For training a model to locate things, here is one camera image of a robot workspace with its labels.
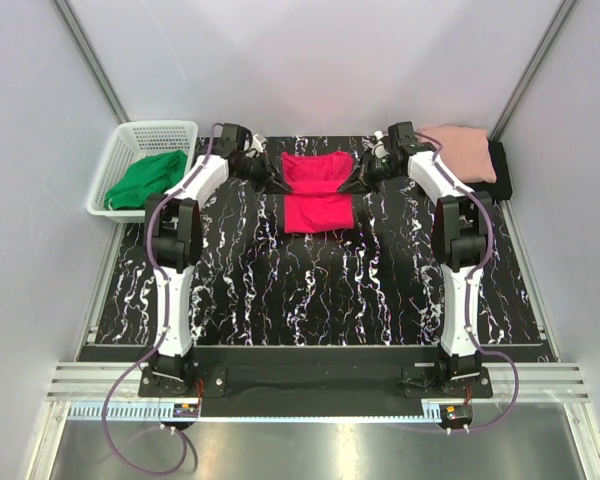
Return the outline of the red t-shirt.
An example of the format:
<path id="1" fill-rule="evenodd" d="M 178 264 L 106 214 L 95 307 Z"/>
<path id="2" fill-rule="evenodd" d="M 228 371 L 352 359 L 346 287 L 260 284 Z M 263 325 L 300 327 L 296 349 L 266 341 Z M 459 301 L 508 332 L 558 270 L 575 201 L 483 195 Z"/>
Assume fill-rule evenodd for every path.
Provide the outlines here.
<path id="1" fill-rule="evenodd" d="M 292 193 L 284 199 L 286 233 L 315 234 L 354 226 L 351 194 L 339 187 L 353 169 L 350 154 L 337 151 L 327 155 L 281 156 L 284 180 Z"/>

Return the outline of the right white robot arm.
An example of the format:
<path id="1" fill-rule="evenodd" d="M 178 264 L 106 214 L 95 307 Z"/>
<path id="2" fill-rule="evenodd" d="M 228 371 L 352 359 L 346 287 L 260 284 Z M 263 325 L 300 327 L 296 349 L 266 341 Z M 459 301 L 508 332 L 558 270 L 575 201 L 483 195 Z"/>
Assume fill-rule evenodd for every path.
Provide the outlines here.
<path id="1" fill-rule="evenodd" d="M 463 183 L 443 159 L 443 143 L 415 132 L 410 121 L 375 132 L 358 164 L 338 188 L 342 194 L 377 192 L 387 180 L 413 180 L 435 204 L 431 247 L 444 281 L 444 320 L 434 366 L 406 386 L 468 397 L 481 381 L 477 334 L 484 267 L 493 253 L 493 201 Z"/>

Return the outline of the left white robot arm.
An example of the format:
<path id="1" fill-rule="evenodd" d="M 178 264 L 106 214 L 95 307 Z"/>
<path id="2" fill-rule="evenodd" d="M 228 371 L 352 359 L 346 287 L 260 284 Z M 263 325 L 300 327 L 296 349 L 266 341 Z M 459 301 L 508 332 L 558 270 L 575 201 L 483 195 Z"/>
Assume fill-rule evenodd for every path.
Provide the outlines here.
<path id="1" fill-rule="evenodd" d="M 143 358 L 142 384 L 175 396 L 202 388 L 189 327 L 194 267 L 203 252 L 202 209 L 227 180 L 249 181 L 259 193 L 289 194 L 290 186 L 266 154 L 267 139 L 224 123 L 183 178 L 145 207 L 144 241 L 157 286 L 157 333 Z"/>

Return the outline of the black marble table mat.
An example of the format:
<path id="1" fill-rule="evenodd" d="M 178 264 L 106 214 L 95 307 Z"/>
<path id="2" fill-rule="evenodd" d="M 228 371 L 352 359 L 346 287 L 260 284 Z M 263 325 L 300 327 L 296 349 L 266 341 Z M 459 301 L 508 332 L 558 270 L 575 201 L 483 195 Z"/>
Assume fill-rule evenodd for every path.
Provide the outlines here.
<path id="1" fill-rule="evenodd" d="M 357 160 L 366 143 L 357 136 L 273 137 L 267 147 L 279 164 L 282 153 L 342 151 Z M 223 184 L 201 214 L 204 246 L 190 292 L 194 344 L 437 343 L 444 285 L 430 246 L 433 204 L 405 177 L 383 182 L 379 194 L 352 198 L 352 229 L 288 234 L 282 196 L 256 195 L 241 180 Z M 479 292 L 479 338 L 486 345 L 539 346 L 546 336 L 503 206 L 493 207 L 494 251 Z M 89 343 L 153 343 L 157 289 L 143 233 L 142 224 L 123 227 Z"/>

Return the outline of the folded pink t-shirt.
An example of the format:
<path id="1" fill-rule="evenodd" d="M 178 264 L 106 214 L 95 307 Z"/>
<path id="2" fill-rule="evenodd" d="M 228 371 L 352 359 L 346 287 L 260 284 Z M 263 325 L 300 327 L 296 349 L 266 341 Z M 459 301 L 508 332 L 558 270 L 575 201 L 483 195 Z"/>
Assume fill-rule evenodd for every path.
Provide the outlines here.
<path id="1" fill-rule="evenodd" d="M 480 182 L 492 184 L 497 181 L 489 153 L 486 130 L 441 125 L 423 127 L 419 132 L 438 140 L 443 145 L 442 161 L 465 184 Z"/>

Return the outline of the green t-shirt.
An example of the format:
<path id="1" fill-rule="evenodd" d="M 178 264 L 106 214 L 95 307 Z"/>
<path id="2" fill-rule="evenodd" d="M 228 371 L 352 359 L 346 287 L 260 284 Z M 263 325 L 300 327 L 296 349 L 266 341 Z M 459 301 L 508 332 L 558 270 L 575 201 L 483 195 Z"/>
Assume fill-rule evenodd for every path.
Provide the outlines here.
<path id="1" fill-rule="evenodd" d="M 121 180 L 105 194 L 107 210 L 143 209 L 152 194 L 163 194 L 182 180 L 187 155 L 170 151 L 144 157 L 133 163 Z"/>

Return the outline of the folded black t-shirt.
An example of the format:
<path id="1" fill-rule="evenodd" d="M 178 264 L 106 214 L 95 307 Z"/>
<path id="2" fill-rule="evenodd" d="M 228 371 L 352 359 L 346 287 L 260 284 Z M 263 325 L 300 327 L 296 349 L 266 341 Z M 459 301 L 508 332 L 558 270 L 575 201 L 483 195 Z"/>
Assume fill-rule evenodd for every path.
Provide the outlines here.
<path id="1" fill-rule="evenodd" d="M 502 142 L 489 140 L 488 148 L 496 182 L 468 183 L 468 186 L 476 192 L 487 192 L 495 202 L 508 201 L 513 195 L 513 187 L 504 145 Z"/>

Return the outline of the white plastic basket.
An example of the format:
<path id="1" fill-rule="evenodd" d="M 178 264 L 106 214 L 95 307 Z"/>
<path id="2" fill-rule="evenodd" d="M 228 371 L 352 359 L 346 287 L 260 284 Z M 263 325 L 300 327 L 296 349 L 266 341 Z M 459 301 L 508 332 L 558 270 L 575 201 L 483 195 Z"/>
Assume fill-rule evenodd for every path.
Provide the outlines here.
<path id="1" fill-rule="evenodd" d="M 198 125 L 188 120 L 151 120 L 122 123 L 110 136 L 92 182 L 87 211 L 117 223 L 143 223 L 144 209 L 111 210 L 105 194 L 126 174 L 129 167 L 147 156 L 180 150 L 187 154 L 184 172 L 193 164 Z"/>

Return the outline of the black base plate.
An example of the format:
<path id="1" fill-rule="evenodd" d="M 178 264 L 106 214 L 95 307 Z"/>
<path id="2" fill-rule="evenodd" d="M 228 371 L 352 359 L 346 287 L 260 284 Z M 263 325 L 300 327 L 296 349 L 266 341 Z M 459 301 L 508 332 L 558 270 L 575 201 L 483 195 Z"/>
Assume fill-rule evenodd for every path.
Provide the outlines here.
<path id="1" fill-rule="evenodd" d="M 488 399 L 487 370 L 443 360 L 435 347 L 196 347 L 145 367 L 142 397 L 202 397 L 206 418 L 388 419 L 423 413 L 421 401 Z"/>

